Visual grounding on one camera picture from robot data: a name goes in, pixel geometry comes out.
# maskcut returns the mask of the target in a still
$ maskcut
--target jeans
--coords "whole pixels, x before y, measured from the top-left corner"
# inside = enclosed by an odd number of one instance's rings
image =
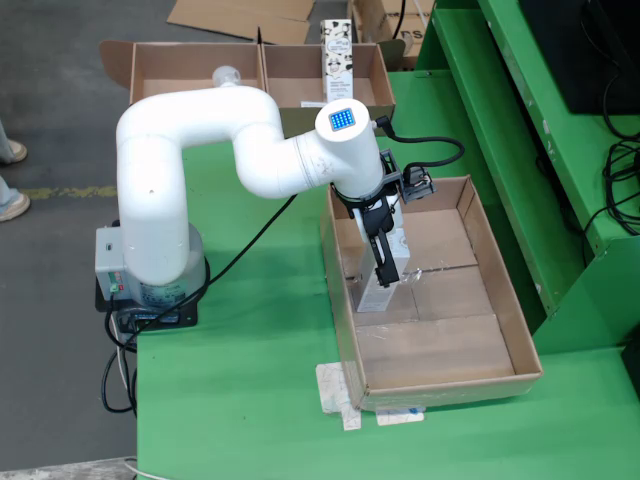
[[[2,128],[2,121],[0,121],[0,163],[11,163],[14,160],[13,150],[9,145],[7,135]],[[18,191],[15,188],[9,188],[7,183],[0,176],[0,213],[3,213],[9,205],[15,201],[18,196]]]

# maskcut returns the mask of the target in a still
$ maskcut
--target blue led display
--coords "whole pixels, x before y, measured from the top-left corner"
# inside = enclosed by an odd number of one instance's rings
[[[356,124],[356,121],[353,119],[353,112],[350,108],[332,113],[329,115],[329,120],[331,121],[331,129],[334,132]]]

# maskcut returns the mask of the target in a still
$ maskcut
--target white carton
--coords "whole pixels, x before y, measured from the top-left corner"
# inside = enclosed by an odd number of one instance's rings
[[[353,98],[351,20],[323,20],[320,26],[324,99]]]
[[[407,245],[407,237],[403,228],[396,228],[387,234],[387,241],[391,249],[393,261],[398,270],[398,276],[402,278],[402,273],[407,267],[410,258],[409,247]],[[353,289],[353,303],[356,311],[365,312],[384,312],[389,306],[391,297],[393,297],[398,282],[392,283],[388,287],[383,287],[378,283],[376,275],[376,259],[373,256],[371,247],[365,248],[364,255],[360,262],[359,282]]]

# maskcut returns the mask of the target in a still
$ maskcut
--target cardboard box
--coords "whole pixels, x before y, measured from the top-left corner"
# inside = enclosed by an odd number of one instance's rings
[[[401,0],[351,0],[351,12],[359,42],[379,43],[385,53],[389,70],[413,69],[418,60],[426,27],[430,20],[434,0],[420,0],[420,15],[412,0],[407,1],[401,34],[398,38],[408,40],[403,52],[404,58],[397,59],[398,49],[391,44],[393,34],[400,19]]]
[[[324,101],[353,98],[351,20],[323,20],[320,28]]]
[[[470,177],[403,205],[408,270],[386,312],[356,313],[346,278],[365,248],[328,190],[322,245],[338,347],[352,404],[428,407],[524,394],[542,375],[480,198]]]
[[[177,0],[168,23],[253,38],[258,28],[269,43],[304,43],[312,0]]]
[[[213,88],[216,68],[238,69],[242,83],[265,89],[262,51],[255,43],[133,43],[105,40],[107,75],[130,90],[130,103],[159,93]]]
[[[313,130],[320,108],[301,104],[324,101],[322,48],[263,45],[262,51],[266,89],[280,107],[285,137]],[[371,118],[392,118],[396,101],[377,45],[353,45],[353,77],[353,97],[367,106]]]

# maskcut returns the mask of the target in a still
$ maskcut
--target product package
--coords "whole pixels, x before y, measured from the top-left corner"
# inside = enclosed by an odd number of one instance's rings
[[[324,99],[353,98],[351,20],[323,20],[321,28]]]

